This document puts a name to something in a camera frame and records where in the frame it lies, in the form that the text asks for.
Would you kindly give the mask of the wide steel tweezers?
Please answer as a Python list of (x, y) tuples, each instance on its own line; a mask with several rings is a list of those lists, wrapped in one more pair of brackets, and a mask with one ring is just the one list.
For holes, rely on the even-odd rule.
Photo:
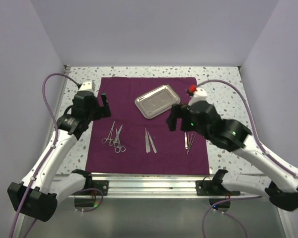
[(189, 134), (188, 134), (188, 132), (184, 132), (184, 141), (185, 141), (185, 149), (188, 150), (188, 147), (189, 147)]

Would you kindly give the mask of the steel forceps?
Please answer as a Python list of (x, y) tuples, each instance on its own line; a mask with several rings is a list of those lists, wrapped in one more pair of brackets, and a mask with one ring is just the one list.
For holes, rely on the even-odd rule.
[(111, 145), (112, 144), (112, 142), (113, 142), (112, 134), (113, 134), (114, 126), (115, 126), (115, 121), (113, 121), (112, 126), (111, 126), (111, 129), (110, 129), (107, 137), (106, 138), (103, 138), (101, 140), (101, 143), (102, 144), (108, 144), (108, 145)]

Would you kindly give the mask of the purple surgical wrap cloth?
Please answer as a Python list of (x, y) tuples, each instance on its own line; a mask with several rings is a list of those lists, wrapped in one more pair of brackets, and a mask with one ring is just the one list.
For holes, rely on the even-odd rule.
[[(94, 173), (156, 174), (156, 175), (207, 175), (209, 161), (207, 143), (196, 136), (187, 154), (184, 133), (169, 131), (166, 119), (169, 112), (146, 119), (135, 105), (135, 99), (161, 85), (168, 84), (180, 96), (182, 103), (189, 97), (186, 90), (196, 79), (185, 78), (127, 78), (104, 77), (99, 93), (107, 94), (111, 117), (93, 123), (86, 170)], [(115, 126), (111, 145), (102, 144), (113, 121)], [(115, 153), (116, 130), (122, 127), (120, 142), (125, 152)], [(157, 153), (146, 152), (145, 128), (150, 133)]]

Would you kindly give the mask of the steel surgical scissors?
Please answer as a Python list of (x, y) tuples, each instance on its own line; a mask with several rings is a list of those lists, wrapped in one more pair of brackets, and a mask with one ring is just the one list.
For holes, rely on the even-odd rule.
[(114, 140), (114, 147), (115, 147), (115, 153), (121, 153), (121, 152), (125, 152), (126, 151), (126, 147), (121, 145), (120, 142), (120, 133), (122, 130), (122, 125), (119, 127), (118, 130), (116, 130), (116, 137)]

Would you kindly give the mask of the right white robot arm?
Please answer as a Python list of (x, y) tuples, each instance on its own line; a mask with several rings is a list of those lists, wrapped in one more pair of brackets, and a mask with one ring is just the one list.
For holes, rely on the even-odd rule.
[(273, 163), (269, 159), (271, 153), (256, 144), (249, 128), (237, 120), (222, 119), (216, 108), (207, 101), (172, 105), (166, 120), (170, 131), (176, 130), (178, 119), (182, 120), (182, 131), (195, 131), (218, 148), (245, 159), (268, 177), (267, 181), (255, 178), (241, 181), (227, 170), (219, 169), (212, 180), (200, 183), (202, 188), (217, 195), (246, 192), (266, 197), (273, 205), (286, 211), (298, 208), (298, 168), (278, 159), (279, 163), (290, 169), (286, 172)]

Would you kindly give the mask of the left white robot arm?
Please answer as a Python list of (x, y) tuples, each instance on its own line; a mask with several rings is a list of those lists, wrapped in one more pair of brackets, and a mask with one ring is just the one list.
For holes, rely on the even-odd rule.
[(63, 114), (57, 120), (57, 129), (51, 141), (32, 170), (20, 183), (11, 183), (8, 196), (15, 211), (40, 220), (48, 221), (57, 206), (75, 193), (89, 194), (93, 190), (98, 195), (103, 191), (92, 181), (91, 173), (75, 169), (71, 174), (52, 185), (54, 176), (71, 148), (78, 142), (94, 120), (111, 117), (106, 94), (101, 94), (103, 105), (91, 91), (78, 91), (71, 106), (70, 114)]

